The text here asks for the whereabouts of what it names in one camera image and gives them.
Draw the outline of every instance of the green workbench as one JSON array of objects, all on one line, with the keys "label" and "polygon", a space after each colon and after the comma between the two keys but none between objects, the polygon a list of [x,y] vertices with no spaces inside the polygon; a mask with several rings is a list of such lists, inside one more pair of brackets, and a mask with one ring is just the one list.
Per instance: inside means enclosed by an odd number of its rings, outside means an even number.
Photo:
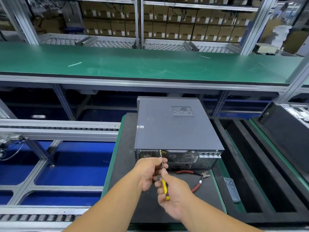
[{"label": "green workbench", "polygon": [[303,58],[0,43],[1,74],[283,84]]}]

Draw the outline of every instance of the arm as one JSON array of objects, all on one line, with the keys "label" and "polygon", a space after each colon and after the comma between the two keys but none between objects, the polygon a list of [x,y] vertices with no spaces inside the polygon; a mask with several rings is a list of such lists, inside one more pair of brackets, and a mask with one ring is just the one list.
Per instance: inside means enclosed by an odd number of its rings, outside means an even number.
[{"label": "arm", "polygon": [[174,219],[179,220],[190,232],[259,232],[261,230],[240,222],[222,211],[197,198],[188,184],[162,170],[162,177],[168,183],[170,201],[165,200],[164,190],[160,181],[158,202]]},{"label": "arm", "polygon": [[[167,159],[163,158],[167,168]],[[142,191],[161,174],[162,158],[143,158],[93,207],[64,232],[127,231]]]}]

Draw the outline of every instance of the screwdriver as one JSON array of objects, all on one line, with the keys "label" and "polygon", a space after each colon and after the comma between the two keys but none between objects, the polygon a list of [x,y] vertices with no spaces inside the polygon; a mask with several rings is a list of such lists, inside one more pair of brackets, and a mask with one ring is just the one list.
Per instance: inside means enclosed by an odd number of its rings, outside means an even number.
[{"label": "screwdriver", "polygon": [[165,200],[170,200],[170,197],[168,196],[168,184],[165,182],[165,180],[162,178],[162,184],[163,184],[163,189],[164,189],[164,194],[166,195]]}]

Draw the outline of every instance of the yellow screwdriver handle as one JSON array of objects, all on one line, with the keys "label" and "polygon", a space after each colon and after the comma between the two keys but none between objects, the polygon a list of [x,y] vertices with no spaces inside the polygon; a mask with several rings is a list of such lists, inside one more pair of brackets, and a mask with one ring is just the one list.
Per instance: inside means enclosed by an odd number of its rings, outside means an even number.
[{"label": "yellow screwdriver handle", "polygon": [[168,196],[168,184],[165,182],[164,179],[162,179],[162,183],[163,183],[164,194],[166,195],[165,200],[170,200],[170,197]]}]

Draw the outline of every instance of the pliers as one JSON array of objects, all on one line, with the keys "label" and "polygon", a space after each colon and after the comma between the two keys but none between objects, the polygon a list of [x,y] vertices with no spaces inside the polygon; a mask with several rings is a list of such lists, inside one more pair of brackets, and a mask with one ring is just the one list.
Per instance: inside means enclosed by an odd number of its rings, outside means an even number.
[{"label": "pliers", "polygon": [[211,176],[211,175],[207,174],[208,172],[198,173],[198,172],[194,172],[194,171],[191,171],[191,170],[180,170],[180,171],[176,172],[176,174],[181,174],[181,173],[189,173],[189,174],[201,176],[201,179],[199,180],[198,184],[191,190],[193,193],[195,191],[197,191],[197,189],[200,187],[204,178]]}]

